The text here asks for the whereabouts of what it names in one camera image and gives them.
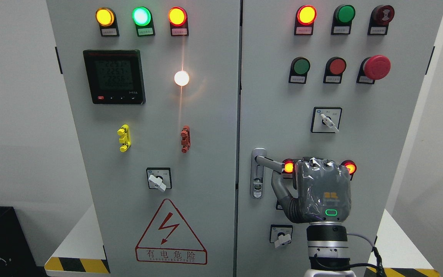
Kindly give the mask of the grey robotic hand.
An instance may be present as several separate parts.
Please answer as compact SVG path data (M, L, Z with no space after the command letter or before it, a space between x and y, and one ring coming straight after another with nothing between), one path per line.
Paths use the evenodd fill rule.
M280 172L272 172L272 188L285 216L296 224L343 222L350 215L350 175L333 160L304 157L294 165L294 198L283 184Z

